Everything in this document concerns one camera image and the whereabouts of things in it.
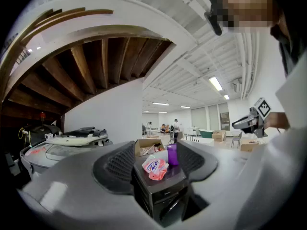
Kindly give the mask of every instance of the person in white shirt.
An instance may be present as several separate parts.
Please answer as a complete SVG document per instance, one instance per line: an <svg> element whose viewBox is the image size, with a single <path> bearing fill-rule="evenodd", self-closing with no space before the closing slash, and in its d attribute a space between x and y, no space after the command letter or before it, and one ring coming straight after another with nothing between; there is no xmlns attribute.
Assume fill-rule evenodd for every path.
<svg viewBox="0 0 307 230"><path fill-rule="evenodd" d="M147 125L146 125L146 132L147 132L147 135L151 135L152 134L152 123L151 122L147 123Z"/></svg>
<svg viewBox="0 0 307 230"><path fill-rule="evenodd" d="M173 127L174 127L174 142L177 143L177 137L178 137L178 133L180 131L177 119L175 119L175 121L173 123Z"/></svg>

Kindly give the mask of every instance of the black shirt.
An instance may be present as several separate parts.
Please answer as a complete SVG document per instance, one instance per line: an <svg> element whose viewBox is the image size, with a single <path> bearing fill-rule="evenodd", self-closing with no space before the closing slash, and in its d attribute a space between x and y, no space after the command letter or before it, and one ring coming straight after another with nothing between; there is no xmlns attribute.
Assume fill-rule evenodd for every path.
<svg viewBox="0 0 307 230"><path fill-rule="evenodd" d="M283 57L283 67L286 76L297 64L300 56L307 48L305 0L276 0L283 10L290 40L282 33L279 26L271 28L271 35L280 43L279 49Z"/></svg>

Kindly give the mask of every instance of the standing person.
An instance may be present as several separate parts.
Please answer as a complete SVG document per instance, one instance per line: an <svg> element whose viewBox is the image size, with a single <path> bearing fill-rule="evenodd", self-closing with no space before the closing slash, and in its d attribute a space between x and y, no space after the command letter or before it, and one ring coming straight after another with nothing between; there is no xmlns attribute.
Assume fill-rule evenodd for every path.
<svg viewBox="0 0 307 230"><path fill-rule="evenodd" d="M146 132L147 132L148 135L152 134L152 123L151 122L147 123L147 125L146 125Z"/></svg>
<svg viewBox="0 0 307 230"><path fill-rule="evenodd" d="M210 1L212 20L223 22L225 27L270 27L271 35L279 41L286 77L291 73L307 47L306 23L302 21L306 0ZM290 126L285 113L271 112L264 124L268 127Z"/></svg>
<svg viewBox="0 0 307 230"><path fill-rule="evenodd" d="M180 131L177 119L174 120L173 127L174 127L174 142L177 143L177 137Z"/></svg>

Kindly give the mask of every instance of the wooden staircase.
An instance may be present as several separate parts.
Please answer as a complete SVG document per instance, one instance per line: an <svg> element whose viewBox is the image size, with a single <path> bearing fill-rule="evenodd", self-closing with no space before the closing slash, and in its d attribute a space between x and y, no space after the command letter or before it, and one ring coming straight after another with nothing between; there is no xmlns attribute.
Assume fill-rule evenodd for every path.
<svg viewBox="0 0 307 230"><path fill-rule="evenodd" d="M45 23L53 22L51 25L54 25L54 20L62 18L60 13L51 12L50 17L55 17L53 20L50 17L38 20L34 31L46 28ZM66 19L76 14L75 11L64 13ZM23 61L7 78L8 84L1 90L1 127L21 128L35 124L39 122L41 112L46 113L46 123L55 120L60 123L60 117L80 103L144 77L171 44L144 28L115 25L111 29L107 26L106 33L102 33L102 27L99 27L99 31L100 36L63 44L57 50L51 48L50 52L38 52L37 57L29 56ZM35 35L33 30L12 44L28 42L31 39L29 35ZM12 69L12 60L3 61L0 71L10 70L5 67Z"/></svg>

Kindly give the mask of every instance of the purple tumbler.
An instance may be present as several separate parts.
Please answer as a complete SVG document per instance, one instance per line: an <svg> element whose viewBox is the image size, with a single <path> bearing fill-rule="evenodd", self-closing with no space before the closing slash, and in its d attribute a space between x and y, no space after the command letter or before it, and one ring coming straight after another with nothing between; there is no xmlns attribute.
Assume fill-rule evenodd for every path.
<svg viewBox="0 0 307 230"><path fill-rule="evenodd" d="M177 160L177 144L169 144L167 146L168 163L171 165L178 165Z"/></svg>

